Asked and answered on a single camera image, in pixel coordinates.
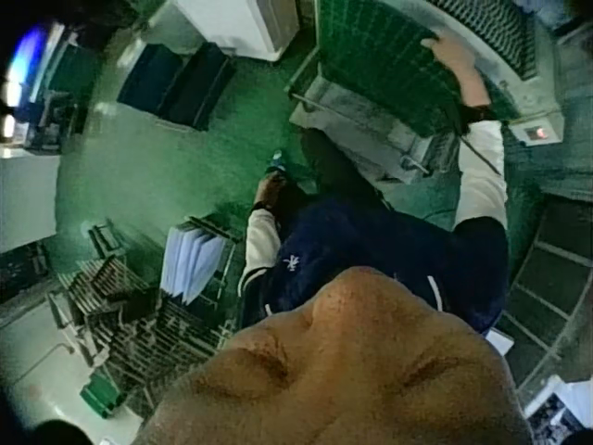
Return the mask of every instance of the blue light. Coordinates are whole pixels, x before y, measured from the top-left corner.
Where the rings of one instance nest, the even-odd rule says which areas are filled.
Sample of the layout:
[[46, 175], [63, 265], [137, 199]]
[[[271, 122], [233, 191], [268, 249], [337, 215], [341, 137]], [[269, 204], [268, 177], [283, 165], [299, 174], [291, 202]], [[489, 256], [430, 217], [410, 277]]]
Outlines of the blue light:
[[19, 46], [8, 69], [7, 80], [25, 83], [39, 63], [45, 46], [46, 34], [43, 28], [29, 30], [20, 40]]

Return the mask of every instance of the white paper stack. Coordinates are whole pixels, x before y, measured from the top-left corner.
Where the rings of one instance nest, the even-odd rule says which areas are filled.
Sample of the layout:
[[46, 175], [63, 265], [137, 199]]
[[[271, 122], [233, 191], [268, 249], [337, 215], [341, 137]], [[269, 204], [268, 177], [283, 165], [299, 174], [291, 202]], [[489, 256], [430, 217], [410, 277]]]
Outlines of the white paper stack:
[[225, 240], [192, 224], [171, 227], [167, 237], [160, 288], [190, 304], [204, 290], [221, 261]]

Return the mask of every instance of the wire rack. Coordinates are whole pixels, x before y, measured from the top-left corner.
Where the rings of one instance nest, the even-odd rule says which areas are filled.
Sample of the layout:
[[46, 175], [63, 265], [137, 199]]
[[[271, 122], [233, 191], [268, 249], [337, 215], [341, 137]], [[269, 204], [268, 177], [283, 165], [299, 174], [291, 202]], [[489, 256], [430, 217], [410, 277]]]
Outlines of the wire rack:
[[59, 280], [80, 352], [143, 418], [174, 380], [214, 355], [231, 334], [162, 298], [120, 259], [81, 261], [79, 268]]

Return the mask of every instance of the white sleeve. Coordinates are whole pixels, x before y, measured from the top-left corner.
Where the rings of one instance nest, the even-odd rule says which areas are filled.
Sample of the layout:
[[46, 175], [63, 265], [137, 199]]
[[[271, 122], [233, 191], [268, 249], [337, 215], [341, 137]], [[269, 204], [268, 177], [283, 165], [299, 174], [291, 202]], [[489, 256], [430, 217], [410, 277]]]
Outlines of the white sleeve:
[[239, 281], [239, 296], [251, 280], [275, 264], [278, 250], [280, 237], [273, 215], [265, 209], [253, 211], [247, 223], [246, 266]]
[[501, 123], [481, 121], [470, 125], [467, 141], [500, 172], [494, 173], [461, 141], [461, 190], [455, 225], [472, 218], [489, 216], [507, 228], [507, 183], [504, 180], [504, 145]]

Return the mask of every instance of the green floor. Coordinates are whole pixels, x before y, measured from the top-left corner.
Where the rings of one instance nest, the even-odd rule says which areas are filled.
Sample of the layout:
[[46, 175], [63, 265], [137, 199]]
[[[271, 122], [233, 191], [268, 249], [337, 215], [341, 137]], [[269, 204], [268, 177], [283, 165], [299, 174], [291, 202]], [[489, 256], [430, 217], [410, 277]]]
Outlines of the green floor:
[[[298, 131], [288, 123], [295, 104], [283, 89], [313, 45], [300, 36], [282, 61], [236, 60], [237, 73], [217, 105], [207, 133], [180, 130], [116, 103], [126, 70], [118, 65], [116, 39], [95, 86], [87, 128], [64, 150], [58, 179], [58, 234], [47, 240], [58, 272], [93, 255], [82, 236], [85, 222], [110, 219], [130, 251], [132, 267], [156, 280], [166, 234], [186, 215], [213, 212], [244, 226], [253, 195], [271, 154], [281, 148], [302, 164]], [[509, 166], [511, 267], [516, 271], [531, 243], [541, 196]], [[455, 207], [459, 178], [429, 178], [398, 185], [389, 200], [425, 216]], [[435, 217], [451, 224], [452, 213]]]

